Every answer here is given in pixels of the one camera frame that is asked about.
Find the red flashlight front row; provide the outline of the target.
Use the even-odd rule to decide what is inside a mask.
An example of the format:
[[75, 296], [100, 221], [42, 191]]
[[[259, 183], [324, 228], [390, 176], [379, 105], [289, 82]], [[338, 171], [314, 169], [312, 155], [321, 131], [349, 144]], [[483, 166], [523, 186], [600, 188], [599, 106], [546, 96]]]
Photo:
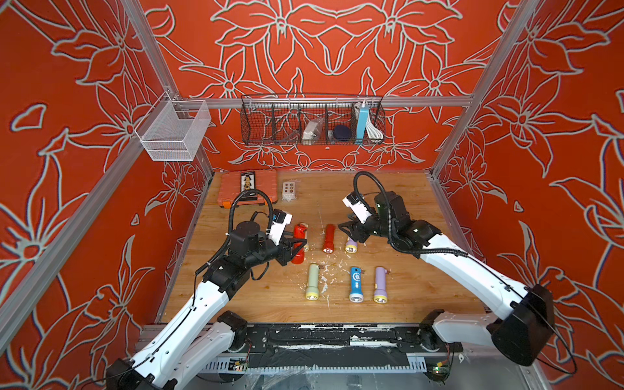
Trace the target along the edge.
[[297, 241], [294, 246], [294, 257], [292, 264], [302, 264], [305, 261], [305, 254], [308, 250], [307, 244], [308, 225], [305, 223], [297, 224], [293, 231], [293, 238]]

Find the red flashlight row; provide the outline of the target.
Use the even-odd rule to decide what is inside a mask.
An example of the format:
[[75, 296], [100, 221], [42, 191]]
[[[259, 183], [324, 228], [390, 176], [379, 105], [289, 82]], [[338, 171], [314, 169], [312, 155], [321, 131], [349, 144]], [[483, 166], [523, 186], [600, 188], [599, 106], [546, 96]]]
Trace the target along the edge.
[[293, 238], [297, 241], [294, 246], [294, 257], [292, 264], [302, 264], [305, 261], [305, 254], [308, 250], [307, 244], [308, 225], [305, 223], [297, 224], [293, 231]]
[[325, 227], [323, 252], [326, 254], [332, 254], [335, 251], [335, 244], [334, 244], [335, 232], [336, 232], [335, 224], [328, 224]]

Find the purple flashlight back row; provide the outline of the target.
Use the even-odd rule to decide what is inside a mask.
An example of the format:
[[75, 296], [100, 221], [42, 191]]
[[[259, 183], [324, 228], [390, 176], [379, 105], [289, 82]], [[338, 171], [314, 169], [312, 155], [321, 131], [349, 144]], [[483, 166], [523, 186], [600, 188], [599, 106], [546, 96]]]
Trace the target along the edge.
[[358, 244], [357, 244], [357, 242], [355, 240], [350, 239], [350, 238], [347, 240], [347, 242], [346, 242], [346, 244], [344, 246], [345, 246], [344, 251], [346, 253], [348, 253], [348, 254], [350, 254], [350, 253], [355, 254], [358, 251], [358, 248], [357, 248]]

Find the purple flashlight row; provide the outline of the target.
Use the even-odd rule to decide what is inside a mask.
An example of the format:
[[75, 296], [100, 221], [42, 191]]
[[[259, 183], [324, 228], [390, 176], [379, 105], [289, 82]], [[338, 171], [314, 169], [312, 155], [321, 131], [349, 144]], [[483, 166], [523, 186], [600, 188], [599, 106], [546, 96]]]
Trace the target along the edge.
[[346, 242], [346, 244], [344, 246], [345, 246], [344, 251], [346, 253], [348, 253], [348, 254], [350, 254], [350, 253], [355, 254], [358, 251], [358, 248], [357, 248], [358, 244], [357, 244], [357, 242], [355, 240], [350, 239], [350, 238], [347, 240], [347, 242]]
[[388, 302], [387, 273], [384, 267], [375, 268], [375, 291], [373, 293], [375, 303], [386, 304]]

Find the red flashlight back row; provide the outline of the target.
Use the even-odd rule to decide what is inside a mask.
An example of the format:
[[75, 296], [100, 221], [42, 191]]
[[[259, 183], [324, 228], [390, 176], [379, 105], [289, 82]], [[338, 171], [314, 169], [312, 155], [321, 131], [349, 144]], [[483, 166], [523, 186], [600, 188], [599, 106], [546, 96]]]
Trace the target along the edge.
[[336, 232], [335, 224], [328, 224], [325, 227], [323, 252], [326, 254], [332, 254], [335, 251], [335, 244], [334, 244], [335, 232]]

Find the green flashlight front row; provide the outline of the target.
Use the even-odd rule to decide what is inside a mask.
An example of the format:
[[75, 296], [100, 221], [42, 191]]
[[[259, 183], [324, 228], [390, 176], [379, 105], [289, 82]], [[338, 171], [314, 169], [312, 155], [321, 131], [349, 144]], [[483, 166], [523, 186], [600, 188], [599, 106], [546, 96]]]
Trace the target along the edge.
[[319, 299], [319, 265], [312, 263], [308, 269], [308, 279], [305, 291], [305, 298], [309, 301], [316, 301]]

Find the blue flashlight front row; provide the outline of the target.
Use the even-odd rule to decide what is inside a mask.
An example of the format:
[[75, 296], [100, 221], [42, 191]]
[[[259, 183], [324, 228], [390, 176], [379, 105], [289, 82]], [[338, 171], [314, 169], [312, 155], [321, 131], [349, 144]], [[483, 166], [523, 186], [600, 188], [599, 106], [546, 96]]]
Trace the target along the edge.
[[350, 268], [349, 300], [352, 303], [360, 303], [364, 300], [362, 292], [362, 270], [355, 266]]

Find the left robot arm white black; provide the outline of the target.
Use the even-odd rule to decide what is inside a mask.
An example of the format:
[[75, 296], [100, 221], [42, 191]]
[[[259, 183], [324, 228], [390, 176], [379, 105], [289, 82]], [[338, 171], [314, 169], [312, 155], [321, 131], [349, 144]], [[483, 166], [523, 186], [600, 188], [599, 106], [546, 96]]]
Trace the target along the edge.
[[196, 270], [192, 296], [143, 349], [107, 369], [103, 381], [108, 389], [183, 389], [220, 354], [244, 348], [248, 323], [225, 310], [226, 305], [248, 280], [257, 278], [255, 267], [271, 261], [285, 266], [306, 244], [286, 232], [292, 216], [275, 209], [263, 191], [245, 190], [237, 199], [252, 196], [266, 202], [266, 228], [253, 219], [235, 224], [237, 203], [232, 203], [225, 241]]

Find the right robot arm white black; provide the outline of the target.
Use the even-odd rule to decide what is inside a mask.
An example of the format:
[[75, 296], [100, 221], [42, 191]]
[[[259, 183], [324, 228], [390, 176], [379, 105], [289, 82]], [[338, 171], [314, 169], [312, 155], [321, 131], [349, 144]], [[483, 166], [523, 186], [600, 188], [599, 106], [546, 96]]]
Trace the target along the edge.
[[354, 176], [354, 190], [343, 203], [352, 211], [338, 228], [364, 243], [383, 237], [398, 253], [411, 255], [443, 271], [474, 294], [487, 314], [454, 314], [434, 310], [419, 325], [423, 349], [436, 352], [455, 343], [497, 349], [520, 366], [529, 367], [555, 334], [553, 295], [494, 270], [462, 250], [438, 227], [412, 219], [401, 196], [388, 192], [370, 172]]

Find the purple flashlight front row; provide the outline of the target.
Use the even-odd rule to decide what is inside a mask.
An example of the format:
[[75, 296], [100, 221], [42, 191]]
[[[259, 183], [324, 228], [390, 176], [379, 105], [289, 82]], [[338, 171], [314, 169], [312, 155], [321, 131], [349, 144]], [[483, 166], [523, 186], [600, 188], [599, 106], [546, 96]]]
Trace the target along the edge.
[[388, 302], [387, 273], [384, 267], [375, 268], [375, 291], [373, 293], [375, 303], [386, 304]]

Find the white button box in bag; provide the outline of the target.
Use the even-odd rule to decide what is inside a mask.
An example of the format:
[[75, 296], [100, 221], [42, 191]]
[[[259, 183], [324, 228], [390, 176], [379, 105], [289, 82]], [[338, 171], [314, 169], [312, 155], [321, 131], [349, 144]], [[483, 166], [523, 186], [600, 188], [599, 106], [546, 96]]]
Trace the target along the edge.
[[285, 181], [282, 184], [282, 200], [284, 202], [292, 202], [297, 199], [297, 188], [294, 181]]

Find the black card on case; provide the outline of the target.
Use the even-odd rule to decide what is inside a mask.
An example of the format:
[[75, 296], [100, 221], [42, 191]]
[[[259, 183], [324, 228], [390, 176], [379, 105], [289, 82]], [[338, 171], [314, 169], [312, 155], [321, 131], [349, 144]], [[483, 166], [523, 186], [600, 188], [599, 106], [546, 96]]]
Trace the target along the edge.
[[242, 172], [240, 174], [240, 186], [241, 192], [256, 189], [255, 172]]

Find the orange tool case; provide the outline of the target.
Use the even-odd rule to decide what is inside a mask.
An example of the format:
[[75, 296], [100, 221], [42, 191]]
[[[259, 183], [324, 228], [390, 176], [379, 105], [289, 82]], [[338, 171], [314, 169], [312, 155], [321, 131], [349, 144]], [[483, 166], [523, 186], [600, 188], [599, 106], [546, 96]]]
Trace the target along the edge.
[[[235, 198], [242, 193], [240, 185], [240, 174], [242, 172], [224, 173], [221, 180], [221, 186], [217, 197], [217, 203], [220, 207], [230, 209]], [[278, 201], [278, 175], [277, 171], [271, 169], [254, 170], [256, 189], [266, 193], [268, 198], [275, 203]]]

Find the dark blue round item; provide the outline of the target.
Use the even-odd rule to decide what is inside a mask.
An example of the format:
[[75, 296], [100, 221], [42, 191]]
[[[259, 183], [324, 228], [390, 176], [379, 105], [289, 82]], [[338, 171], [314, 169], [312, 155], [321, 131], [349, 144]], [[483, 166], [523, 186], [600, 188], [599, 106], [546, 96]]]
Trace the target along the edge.
[[346, 125], [336, 125], [336, 127], [332, 130], [331, 134], [333, 141], [336, 142], [348, 142], [352, 140], [351, 128]]

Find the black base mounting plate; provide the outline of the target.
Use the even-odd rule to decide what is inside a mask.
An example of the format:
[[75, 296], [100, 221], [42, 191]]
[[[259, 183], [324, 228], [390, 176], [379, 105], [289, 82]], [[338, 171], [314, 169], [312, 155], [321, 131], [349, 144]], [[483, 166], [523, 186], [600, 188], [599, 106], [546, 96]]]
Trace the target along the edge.
[[240, 351], [222, 353], [200, 372], [426, 373], [463, 359], [461, 344], [429, 351], [423, 335], [417, 324], [255, 323]]

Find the white bagged item in basket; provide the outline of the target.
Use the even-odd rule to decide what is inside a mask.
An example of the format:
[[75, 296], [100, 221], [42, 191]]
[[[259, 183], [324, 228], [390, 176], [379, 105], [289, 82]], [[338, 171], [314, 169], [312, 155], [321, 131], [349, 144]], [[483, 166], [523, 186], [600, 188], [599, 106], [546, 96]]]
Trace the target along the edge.
[[323, 119], [317, 118], [311, 120], [302, 133], [302, 144], [304, 146], [313, 146], [323, 133]]

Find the light blue box in basket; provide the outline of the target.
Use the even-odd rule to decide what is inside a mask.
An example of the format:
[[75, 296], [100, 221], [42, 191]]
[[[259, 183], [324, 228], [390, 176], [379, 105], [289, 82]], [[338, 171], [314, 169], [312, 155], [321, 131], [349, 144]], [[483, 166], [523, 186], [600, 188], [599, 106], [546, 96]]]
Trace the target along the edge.
[[360, 145], [363, 143], [367, 131], [369, 108], [365, 102], [358, 102], [355, 104], [354, 109], [357, 114], [356, 138], [354, 143]]

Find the clear plastic wall bin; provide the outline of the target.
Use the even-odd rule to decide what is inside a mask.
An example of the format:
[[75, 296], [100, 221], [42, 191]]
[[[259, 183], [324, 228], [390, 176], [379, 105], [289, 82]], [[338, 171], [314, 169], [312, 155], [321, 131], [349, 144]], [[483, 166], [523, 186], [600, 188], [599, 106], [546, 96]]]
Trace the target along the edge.
[[191, 162], [211, 125], [204, 101], [162, 100], [136, 131], [153, 161]]

